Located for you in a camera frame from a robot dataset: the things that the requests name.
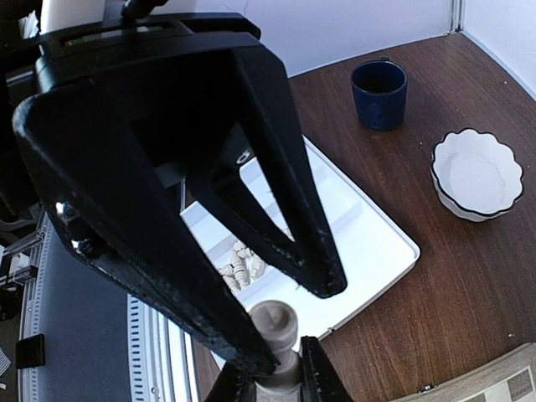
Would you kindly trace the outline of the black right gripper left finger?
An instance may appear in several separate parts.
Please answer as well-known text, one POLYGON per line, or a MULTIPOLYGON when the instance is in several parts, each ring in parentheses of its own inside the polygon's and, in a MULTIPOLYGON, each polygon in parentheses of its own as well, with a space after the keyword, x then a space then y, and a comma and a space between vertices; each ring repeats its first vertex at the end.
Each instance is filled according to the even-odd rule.
POLYGON ((204 402, 256 402, 255 381, 226 363, 204 402))

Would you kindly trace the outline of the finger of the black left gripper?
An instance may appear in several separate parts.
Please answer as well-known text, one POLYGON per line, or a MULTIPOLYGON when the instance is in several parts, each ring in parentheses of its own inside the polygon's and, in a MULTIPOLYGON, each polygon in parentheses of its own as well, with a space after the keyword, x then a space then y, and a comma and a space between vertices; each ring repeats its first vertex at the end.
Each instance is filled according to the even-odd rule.
POLYGON ((276 358, 168 199, 139 142, 103 100, 34 96, 13 129, 62 245, 253 375, 276 358))
POLYGON ((201 68, 203 130, 188 162, 193 196, 262 260, 319 298, 348 285, 310 169, 283 63, 263 46, 210 52, 201 68), (240 179, 227 149, 240 126, 290 234, 240 179))

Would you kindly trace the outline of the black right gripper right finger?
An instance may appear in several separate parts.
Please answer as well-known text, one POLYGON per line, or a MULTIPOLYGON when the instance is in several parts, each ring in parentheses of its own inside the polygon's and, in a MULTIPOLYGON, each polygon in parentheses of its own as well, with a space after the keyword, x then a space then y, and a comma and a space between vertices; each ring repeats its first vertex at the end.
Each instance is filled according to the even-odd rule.
POLYGON ((301 337, 301 365, 300 401, 353 401, 317 338, 301 337))

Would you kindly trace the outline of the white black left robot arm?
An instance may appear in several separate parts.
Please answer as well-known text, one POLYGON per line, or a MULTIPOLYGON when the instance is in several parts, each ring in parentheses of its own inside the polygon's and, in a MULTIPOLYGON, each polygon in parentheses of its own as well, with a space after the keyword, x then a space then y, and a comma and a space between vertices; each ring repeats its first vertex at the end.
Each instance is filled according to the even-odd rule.
POLYGON ((1 47, 35 92, 2 133, 63 246, 236 368, 278 361, 180 217, 194 198, 320 298, 347 279, 309 166, 285 65, 238 13, 155 14, 126 1, 45 1, 41 30, 1 47))

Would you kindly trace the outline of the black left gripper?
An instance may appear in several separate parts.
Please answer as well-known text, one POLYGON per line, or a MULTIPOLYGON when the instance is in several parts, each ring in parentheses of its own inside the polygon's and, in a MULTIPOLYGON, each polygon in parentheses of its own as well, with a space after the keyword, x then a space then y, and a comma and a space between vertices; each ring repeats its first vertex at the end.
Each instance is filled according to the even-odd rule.
POLYGON ((60 190, 76 215, 55 218, 78 259, 138 256, 149 245, 134 230, 126 199, 142 178, 173 164, 198 201, 267 260, 289 256, 288 238, 238 176, 250 147, 283 212, 289 209, 289 84, 283 63, 240 16, 174 14, 139 25, 85 25, 21 40, 1 50, 1 71, 35 64, 30 99, 44 129, 23 134, 24 108, 1 91, 1 154, 14 157, 21 189, 2 203, 19 213, 53 206, 60 190))

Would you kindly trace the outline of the white chess piece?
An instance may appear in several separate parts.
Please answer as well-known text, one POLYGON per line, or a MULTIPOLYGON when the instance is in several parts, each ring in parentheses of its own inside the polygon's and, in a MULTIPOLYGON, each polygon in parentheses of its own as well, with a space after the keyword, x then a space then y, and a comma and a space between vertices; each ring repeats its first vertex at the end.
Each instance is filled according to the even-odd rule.
POLYGON ((302 385, 302 363, 292 348, 298 321, 291 306, 282 301, 263 301, 250 309, 250 317, 266 340, 278 364, 268 377, 257 377, 258 401, 298 401, 302 385))

